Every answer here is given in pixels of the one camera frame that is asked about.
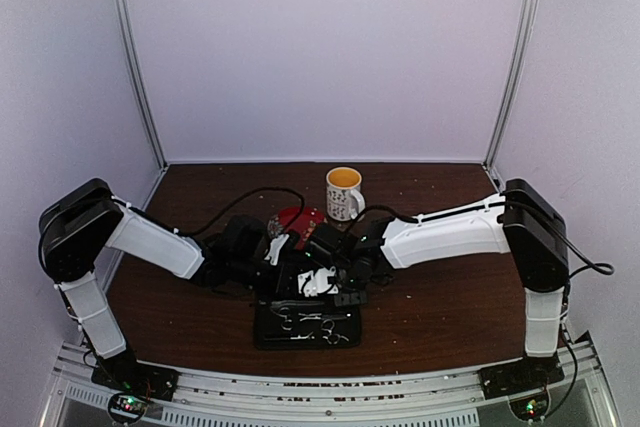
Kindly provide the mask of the silver thinning scissors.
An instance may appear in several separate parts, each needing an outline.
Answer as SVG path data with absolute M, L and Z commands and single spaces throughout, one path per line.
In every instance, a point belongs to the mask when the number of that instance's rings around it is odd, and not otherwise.
M 322 319 L 321 313 L 292 311 L 288 308 L 274 311 L 273 314 L 280 319 L 280 329 L 283 332 L 291 332 L 293 327 L 300 322 L 318 321 Z

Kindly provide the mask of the black zippered tool case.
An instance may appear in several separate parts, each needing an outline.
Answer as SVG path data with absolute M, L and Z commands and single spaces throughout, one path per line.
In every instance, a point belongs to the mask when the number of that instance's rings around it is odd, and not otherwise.
M 318 321 L 300 322 L 295 325 L 291 332 L 283 332 L 280 329 L 280 319 L 273 312 L 278 311 L 269 307 L 272 301 L 260 299 L 257 295 L 255 302 L 255 315 L 253 322 L 253 343 L 254 346 L 264 351 L 286 351 L 286 350 L 322 350 L 322 349 L 342 349 L 356 347 L 361 342 L 362 337 L 362 316 L 360 306 L 338 308 L 333 305 L 333 295 L 321 295 L 306 298 L 302 295 L 299 299 L 291 300 L 317 300 L 324 301 L 324 306 L 288 308 L 292 311 L 321 313 L 322 319 Z M 350 341 L 337 346 L 322 345 L 319 341 L 299 342 L 292 341 L 290 337 L 296 334 L 307 334 L 319 329 L 323 320 L 334 320 L 336 330 L 347 337 Z

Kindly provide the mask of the silver hair cutting scissors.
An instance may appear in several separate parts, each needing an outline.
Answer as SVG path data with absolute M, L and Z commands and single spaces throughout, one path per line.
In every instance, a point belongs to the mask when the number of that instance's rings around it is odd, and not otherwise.
M 319 329 L 307 334 L 296 334 L 290 337 L 292 341 L 299 342 L 315 342 L 319 341 L 322 345 L 337 346 L 339 344 L 346 344 L 350 341 L 350 338 L 336 330 L 334 320 L 323 320 L 320 323 Z

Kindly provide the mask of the black hair clip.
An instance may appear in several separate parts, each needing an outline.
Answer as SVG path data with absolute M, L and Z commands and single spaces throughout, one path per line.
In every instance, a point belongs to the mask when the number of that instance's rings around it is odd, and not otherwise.
M 317 300 L 278 300 L 278 301 L 272 301 L 269 304 L 269 307 L 272 309 L 282 309 L 285 307 L 289 307 L 289 308 L 298 308 L 298 307 L 314 307 L 314 306 L 324 306 L 325 302 L 324 301 L 317 301 Z

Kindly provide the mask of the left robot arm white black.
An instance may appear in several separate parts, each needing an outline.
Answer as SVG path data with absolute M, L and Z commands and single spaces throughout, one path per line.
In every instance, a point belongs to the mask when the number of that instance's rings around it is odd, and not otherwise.
M 302 188 L 261 192 L 258 165 L 185 165 L 170 168 L 151 195 L 148 210 L 165 222 L 197 229 L 234 198 L 253 193 L 240 211 L 265 218 L 300 205 Z M 151 362 L 205 371 L 276 375 L 284 353 L 257 351 L 251 341 L 250 295 L 229 285 L 220 293 L 190 286 L 112 249 L 98 258 L 97 278 L 137 355 Z

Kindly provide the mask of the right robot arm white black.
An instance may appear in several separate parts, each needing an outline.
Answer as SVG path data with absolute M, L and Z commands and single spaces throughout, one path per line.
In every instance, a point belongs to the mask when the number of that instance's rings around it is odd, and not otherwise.
M 513 366 L 513 380 L 530 389 L 557 366 L 570 277 L 566 225 L 529 183 L 511 179 L 501 193 L 439 212 L 386 213 L 361 230 L 318 226 L 303 249 L 312 265 L 298 275 L 298 292 L 305 297 L 338 295 L 364 286 L 384 269 L 508 254 L 525 292 L 524 355 Z

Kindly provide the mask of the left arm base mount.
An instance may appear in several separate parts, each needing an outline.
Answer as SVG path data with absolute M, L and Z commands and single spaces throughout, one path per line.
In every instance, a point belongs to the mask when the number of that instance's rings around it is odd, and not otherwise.
M 172 368 L 140 363 L 131 347 L 104 358 L 93 352 L 94 384 L 114 390 L 107 401 L 107 414 L 117 426 L 139 422 L 155 401 L 173 399 L 179 373 Z

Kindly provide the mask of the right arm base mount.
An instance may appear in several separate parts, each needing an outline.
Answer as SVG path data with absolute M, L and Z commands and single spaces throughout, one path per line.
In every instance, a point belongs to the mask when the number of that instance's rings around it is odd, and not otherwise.
M 560 400 L 554 400 L 550 387 L 565 379 L 558 353 L 549 358 L 524 356 L 518 360 L 483 367 L 478 371 L 479 383 L 486 400 L 509 398 L 512 415 L 527 424 L 549 420 L 571 395 L 578 377 L 579 361 L 575 350 L 567 345 L 573 373 Z

